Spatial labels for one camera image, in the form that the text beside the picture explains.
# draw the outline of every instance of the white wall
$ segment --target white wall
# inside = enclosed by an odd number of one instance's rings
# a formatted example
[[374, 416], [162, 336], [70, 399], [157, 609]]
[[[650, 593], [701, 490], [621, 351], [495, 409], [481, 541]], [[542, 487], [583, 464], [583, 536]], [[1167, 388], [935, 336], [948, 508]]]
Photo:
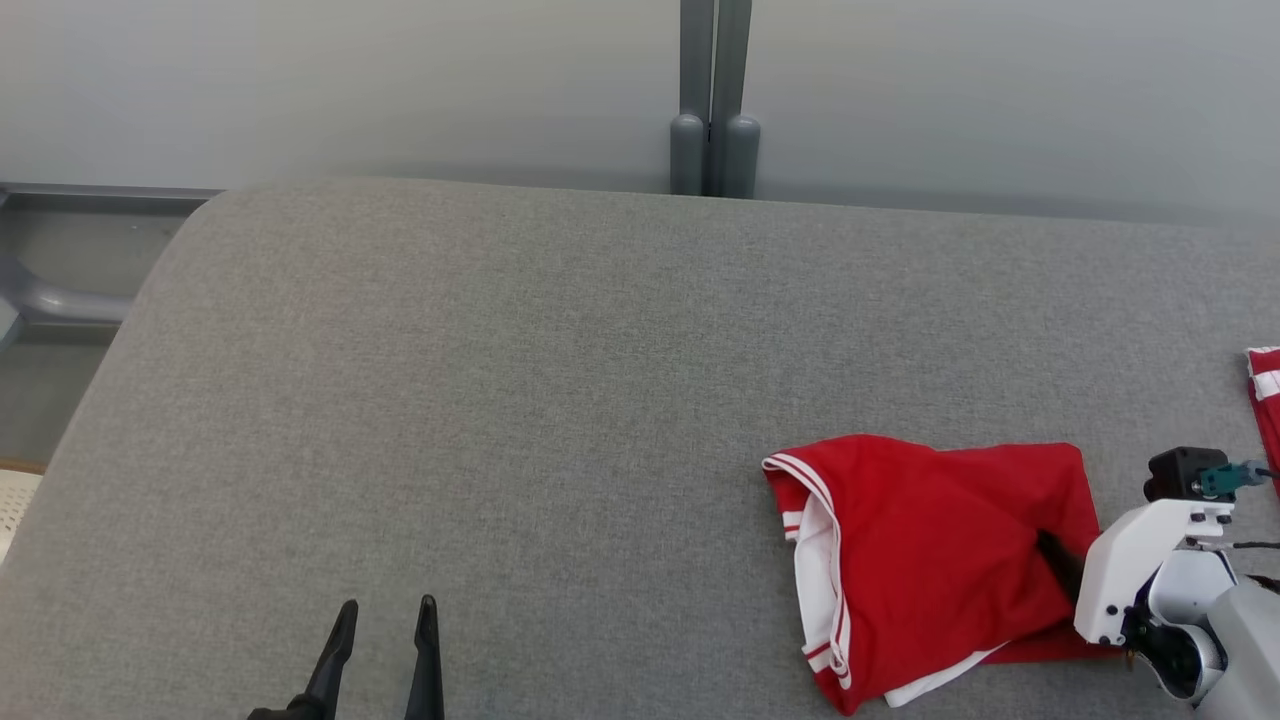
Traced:
[[678, 1], [3, 0], [0, 182], [664, 191]]
[[1277, 33], [1274, 0], [756, 0], [756, 196], [1274, 214]]

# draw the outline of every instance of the white stripe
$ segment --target white stripe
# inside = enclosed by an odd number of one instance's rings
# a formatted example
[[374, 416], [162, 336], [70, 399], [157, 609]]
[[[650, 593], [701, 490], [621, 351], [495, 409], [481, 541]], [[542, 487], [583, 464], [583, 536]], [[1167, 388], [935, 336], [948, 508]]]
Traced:
[[1258, 400], [1266, 400], [1272, 395], [1280, 395], [1280, 370], [1271, 370], [1261, 375], [1253, 375], [1253, 388]]
[[818, 655], [809, 659], [809, 669], [814, 673], [822, 673], [827, 667], [831, 667], [831, 647], [823, 650]]
[[808, 462], [787, 455], [785, 452], [776, 452], [764, 460], [764, 466], [771, 469], [769, 462], [773, 461], [772, 469], [782, 470], [800, 480], [800, 484], [806, 487], [809, 492], [814, 493], [819, 502], [822, 502], [823, 509], [831, 515], [831, 525], [835, 530], [835, 543], [831, 552], [831, 582], [832, 589], [836, 591], [836, 606], [840, 609], [840, 614], [832, 619], [831, 624], [831, 650], [832, 650], [832, 662], [831, 667], [840, 676], [840, 687], [847, 689], [851, 683], [851, 673], [849, 671], [849, 642], [850, 642], [850, 615], [849, 606], [845, 603], [845, 585], [840, 579], [840, 520], [836, 518], [836, 509], [831, 500], [831, 492], [827, 489], [827, 483], [822, 480], [822, 477], [809, 466]]
[[1002, 647], [1005, 647], [1004, 643], [996, 646], [992, 650], [982, 650], [974, 652], [969, 657], [965, 657], [964, 660], [956, 662], [955, 665], [947, 667], [946, 670], [938, 670], [937, 673], [925, 675], [919, 680], [908, 683], [901, 688], [892, 689], [884, 693], [884, 702], [887, 702], [890, 707], [901, 707], [908, 702], [911, 702], [913, 700], [920, 697], [922, 694], [941, 688], [942, 685], [950, 683], [951, 680], [955, 680], [965, 671], [972, 669], [974, 665], [982, 662], [983, 659], [986, 659], [988, 655], [996, 652]]

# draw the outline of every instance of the teal connector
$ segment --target teal connector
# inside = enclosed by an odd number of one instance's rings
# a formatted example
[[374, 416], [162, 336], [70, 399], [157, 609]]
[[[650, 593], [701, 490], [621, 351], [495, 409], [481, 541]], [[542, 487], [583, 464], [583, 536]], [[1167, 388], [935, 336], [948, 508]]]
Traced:
[[1244, 486], [1261, 486], [1272, 478], [1266, 462], [1247, 460], [1201, 470], [1199, 492], [1206, 497], [1233, 493]]

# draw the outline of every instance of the red fabric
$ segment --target red fabric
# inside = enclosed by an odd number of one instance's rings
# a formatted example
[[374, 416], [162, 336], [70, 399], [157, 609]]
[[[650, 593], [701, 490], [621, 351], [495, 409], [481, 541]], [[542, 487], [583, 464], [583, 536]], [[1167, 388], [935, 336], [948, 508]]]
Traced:
[[[803, 510], [823, 489], [835, 510], [847, 666], [837, 659], [836, 670], [819, 669], [815, 679], [845, 715], [1010, 641], [987, 661], [1097, 655], [1070, 628], [1074, 610], [1036, 548], [1037, 528], [1082, 557], [1100, 534], [1075, 447], [940, 452], [847, 436], [777, 454], [767, 465], [774, 460], [785, 468], [767, 466], [765, 478], [780, 512]], [[824, 488], [797, 480], [800, 470], [788, 470], [795, 460]]]
[[[1248, 356], [1249, 402], [1253, 405], [1253, 416], [1258, 420], [1258, 434], [1262, 436], [1262, 447], [1267, 451], [1267, 464], [1272, 470], [1280, 470], [1280, 395], [1258, 400], [1258, 391], [1253, 384], [1253, 375], [1280, 370], [1280, 350], [1270, 352], [1251, 350]], [[1276, 495], [1280, 495], [1280, 482], [1272, 484]]]

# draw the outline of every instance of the metal frame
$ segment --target metal frame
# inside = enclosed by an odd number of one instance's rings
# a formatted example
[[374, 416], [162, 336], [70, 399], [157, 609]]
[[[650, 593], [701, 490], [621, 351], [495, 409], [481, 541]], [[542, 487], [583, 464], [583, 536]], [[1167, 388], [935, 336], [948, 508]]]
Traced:
[[[102, 202], [142, 205], [202, 202], [216, 191], [50, 184], [9, 184], [0, 190], [0, 210], [14, 195], [77, 208]], [[12, 252], [0, 250], [0, 348], [28, 327], [114, 328], [124, 322], [132, 297], [65, 288], [36, 275]]]

